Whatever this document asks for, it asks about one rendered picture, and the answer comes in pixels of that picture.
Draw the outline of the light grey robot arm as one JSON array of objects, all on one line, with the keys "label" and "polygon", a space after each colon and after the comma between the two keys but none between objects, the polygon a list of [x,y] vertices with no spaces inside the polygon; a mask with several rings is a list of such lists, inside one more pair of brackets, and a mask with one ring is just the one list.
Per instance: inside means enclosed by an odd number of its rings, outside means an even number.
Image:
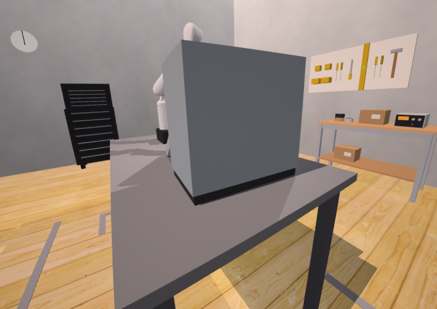
[{"label": "light grey robot arm", "polygon": [[[183,39],[190,41],[201,42],[203,37],[203,32],[193,23],[187,23],[183,30]],[[193,38],[193,39],[192,39]],[[158,78],[153,87],[153,92],[155,95],[160,96],[160,100],[157,102],[158,108],[158,118],[159,118],[159,129],[167,130],[167,115],[165,106],[165,94],[164,94],[164,83],[163,76]]]}]

